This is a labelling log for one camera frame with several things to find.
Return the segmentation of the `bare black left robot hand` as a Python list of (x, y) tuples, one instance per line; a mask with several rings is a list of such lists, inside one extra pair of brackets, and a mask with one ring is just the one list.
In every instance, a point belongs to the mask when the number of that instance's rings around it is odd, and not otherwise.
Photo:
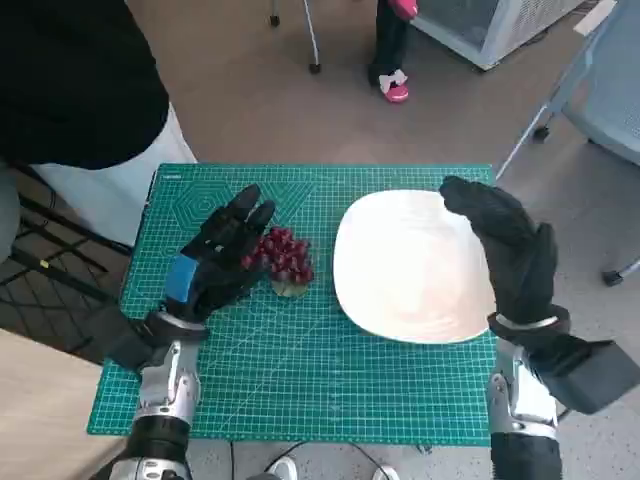
[(164, 311), (185, 322), (203, 323), (260, 279), (263, 263), (249, 256), (275, 212), (274, 202), (260, 202), (260, 194), (256, 184), (245, 187), (182, 247), (166, 276)]

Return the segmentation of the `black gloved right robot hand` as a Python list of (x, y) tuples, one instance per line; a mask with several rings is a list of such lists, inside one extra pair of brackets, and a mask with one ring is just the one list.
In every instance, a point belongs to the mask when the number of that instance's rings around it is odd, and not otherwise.
[(558, 248), (550, 224), (535, 223), (498, 187), (447, 176), (439, 193), (450, 212), (467, 218), (484, 248), (498, 314), (522, 326), (569, 319), (553, 303)]

